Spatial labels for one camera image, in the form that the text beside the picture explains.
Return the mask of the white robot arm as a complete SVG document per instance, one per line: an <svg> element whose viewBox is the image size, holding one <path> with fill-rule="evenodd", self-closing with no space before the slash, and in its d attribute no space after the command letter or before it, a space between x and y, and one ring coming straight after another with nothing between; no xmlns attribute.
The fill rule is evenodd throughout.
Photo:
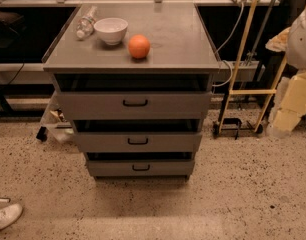
<svg viewBox="0 0 306 240"><path fill-rule="evenodd" d="M306 7L292 25L270 39L265 47L284 52L287 64L297 72L282 77L269 115L268 134L289 135L306 115Z"/></svg>

